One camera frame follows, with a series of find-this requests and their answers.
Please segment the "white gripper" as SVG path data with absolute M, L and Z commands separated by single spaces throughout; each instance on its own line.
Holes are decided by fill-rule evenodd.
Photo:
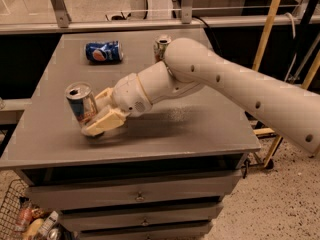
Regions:
M 95 96 L 95 102 L 99 112 L 82 126 L 81 133 L 85 136 L 94 137 L 118 128 L 124 124 L 128 114 L 139 117 L 152 108 L 136 73 L 120 79 L 113 89 L 101 91 Z

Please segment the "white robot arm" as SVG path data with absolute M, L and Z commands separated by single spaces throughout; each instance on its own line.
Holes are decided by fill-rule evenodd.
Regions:
M 235 64 L 189 38 L 173 40 L 164 59 L 100 92 L 98 114 L 83 128 L 96 136 L 162 100 L 208 86 L 312 155 L 320 151 L 320 95 Z

